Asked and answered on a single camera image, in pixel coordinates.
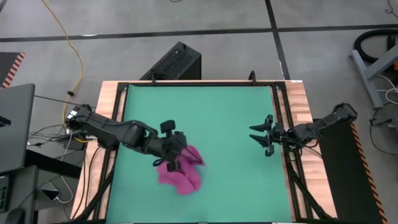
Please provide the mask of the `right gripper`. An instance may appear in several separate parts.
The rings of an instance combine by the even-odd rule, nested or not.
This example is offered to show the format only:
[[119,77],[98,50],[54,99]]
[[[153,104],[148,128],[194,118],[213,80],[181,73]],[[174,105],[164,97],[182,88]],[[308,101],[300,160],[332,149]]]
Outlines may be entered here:
[[[274,121],[273,115],[269,114],[269,115],[267,115],[267,117],[265,118],[265,120],[262,124],[250,126],[249,128],[252,130],[255,130],[255,131],[259,131],[259,132],[270,131],[272,128],[273,121]],[[256,136],[256,135],[250,134],[249,136],[266,149],[265,150],[266,157],[270,157],[274,154],[274,145],[267,135]],[[289,135],[289,132],[286,130],[285,130],[285,133],[283,136],[278,136],[274,132],[273,141],[278,144],[281,144],[281,145],[286,145],[286,146],[290,146],[290,147],[295,146],[294,139]]]

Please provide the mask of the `black orange-striped floor mat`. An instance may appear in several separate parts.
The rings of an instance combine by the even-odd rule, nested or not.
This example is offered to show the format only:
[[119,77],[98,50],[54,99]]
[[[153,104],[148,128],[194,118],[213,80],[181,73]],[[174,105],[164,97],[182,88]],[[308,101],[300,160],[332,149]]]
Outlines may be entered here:
[[10,87],[24,57],[24,52],[0,52],[0,89]]
[[321,131],[320,150],[339,220],[388,224],[354,124]]

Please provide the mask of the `grey metal stand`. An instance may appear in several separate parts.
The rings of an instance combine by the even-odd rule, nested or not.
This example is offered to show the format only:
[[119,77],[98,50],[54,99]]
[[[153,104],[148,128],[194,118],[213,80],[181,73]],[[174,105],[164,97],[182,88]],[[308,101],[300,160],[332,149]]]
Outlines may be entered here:
[[380,75],[396,60],[398,60],[398,45],[388,50],[382,57],[380,57],[372,65],[367,66],[361,58],[357,50],[352,50],[351,56],[354,60],[356,68],[358,69],[361,79],[368,91],[368,95],[373,103],[374,108],[382,108],[383,102],[374,83],[376,75]]

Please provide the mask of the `grey laptop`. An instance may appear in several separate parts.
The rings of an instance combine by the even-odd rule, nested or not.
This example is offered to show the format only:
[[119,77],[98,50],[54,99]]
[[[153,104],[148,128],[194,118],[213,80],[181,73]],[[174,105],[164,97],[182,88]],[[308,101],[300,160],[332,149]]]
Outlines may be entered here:
[[11,121],[0,128],[0,173],[24,166],[34,92],[32,83],[0,90],[0,116]]

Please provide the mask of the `black metal table frame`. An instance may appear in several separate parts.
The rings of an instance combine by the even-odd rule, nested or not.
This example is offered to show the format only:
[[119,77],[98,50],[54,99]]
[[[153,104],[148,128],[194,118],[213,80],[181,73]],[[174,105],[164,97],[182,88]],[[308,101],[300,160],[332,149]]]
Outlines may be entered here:
[[[133,85],[149,86],[249,86],[255,87],[270,84],[273,96],[272,104],[281,109],[284,126],[294,126],[312,121],[303,82],[300,80],[141,80]],[[96,112],[103,116],[113,117],[120,121],[126,101],[129,81],[104,81],[101,86]],[[86,203],[90,202],[104,180],[101,175],[108,174],[116,158],[115,153],[97,149],[97,142],[91,141],[86,148],[85,166],[81,172],[75,194],[71,217],[79,216]],[[335,203],[330,190],[326,169],[320,158],[320,147],[306,149],[301,163],[294,164],[294,169],[302,169],[302,177],[310,193],[320,206],[331,216],[336,216]]]

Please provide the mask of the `magenta towel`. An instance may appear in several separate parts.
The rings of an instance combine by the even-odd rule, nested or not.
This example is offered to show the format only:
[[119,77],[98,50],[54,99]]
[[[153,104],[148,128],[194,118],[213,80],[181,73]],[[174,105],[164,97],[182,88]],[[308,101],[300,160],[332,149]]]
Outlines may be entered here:
[[201,177],[197,171],[197,166],[188,172],[168,172],[167,162],[162,162],[156,168],[158,173],[158,182],[160,184],[173,185],[179,195],[192,194],[201,188]]

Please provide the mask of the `black computer mouse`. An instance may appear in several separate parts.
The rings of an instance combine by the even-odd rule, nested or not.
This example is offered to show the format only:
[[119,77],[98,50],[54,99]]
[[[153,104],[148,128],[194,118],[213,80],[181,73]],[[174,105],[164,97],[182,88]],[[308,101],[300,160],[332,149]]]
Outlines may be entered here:
[[4,224],[24,224],[25,211],[23,208],[12,209],[6,216]]

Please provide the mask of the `black keypad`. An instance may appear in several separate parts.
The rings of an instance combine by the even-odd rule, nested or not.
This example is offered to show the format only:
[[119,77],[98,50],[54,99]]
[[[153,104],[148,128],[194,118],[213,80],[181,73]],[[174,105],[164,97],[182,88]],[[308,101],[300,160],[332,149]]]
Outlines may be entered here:
[[8,175],[0,176],[0,213],[7,211],[9,203],[10,180]]

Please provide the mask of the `dark grey desk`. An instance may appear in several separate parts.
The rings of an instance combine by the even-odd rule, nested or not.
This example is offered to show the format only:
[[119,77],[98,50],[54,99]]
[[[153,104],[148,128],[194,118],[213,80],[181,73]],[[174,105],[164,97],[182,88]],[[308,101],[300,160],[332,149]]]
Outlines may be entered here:
[[24,167],[11,172],[11,197],[6,212],[0,213],[0,224],[4,224],[7,214],[15,208],[25,211],[24,224],[33,224],[36,220],[35,208],[37,191],[54,180],[62,177],[78,179],[81,166],[78,161],[70,164],[61,157],[48,157],[35,151],[28,150],[25,155]]

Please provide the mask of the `black computer tower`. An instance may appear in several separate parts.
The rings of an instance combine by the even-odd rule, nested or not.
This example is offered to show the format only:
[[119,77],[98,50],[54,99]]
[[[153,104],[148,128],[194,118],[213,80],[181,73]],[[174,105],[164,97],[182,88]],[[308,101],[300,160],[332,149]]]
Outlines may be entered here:
[[201,80],[201,53],[177,42],[140,80]]

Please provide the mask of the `green table mat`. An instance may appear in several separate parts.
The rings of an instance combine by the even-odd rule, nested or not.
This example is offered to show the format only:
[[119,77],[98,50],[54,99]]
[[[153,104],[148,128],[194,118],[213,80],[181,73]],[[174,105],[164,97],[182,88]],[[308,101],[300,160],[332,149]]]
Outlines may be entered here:
[[268,86],[130,86],[126,120],[174,120],[205,164],[201,188],[160,184],[154,158],[120,147],[108,223],[290,222],[282,156],[266,157],[252,126],[274,111]]

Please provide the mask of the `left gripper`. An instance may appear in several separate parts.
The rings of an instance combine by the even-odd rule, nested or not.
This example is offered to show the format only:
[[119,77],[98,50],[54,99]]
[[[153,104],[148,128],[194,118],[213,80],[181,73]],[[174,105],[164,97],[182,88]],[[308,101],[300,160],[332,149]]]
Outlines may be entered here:
[[154,155],[169,161],[168,172],[188,172],[195,166],[203,165],[199,151],[194,146],[187,146],[186,136],[181,131],[169,132],[168,136],[156,139]]

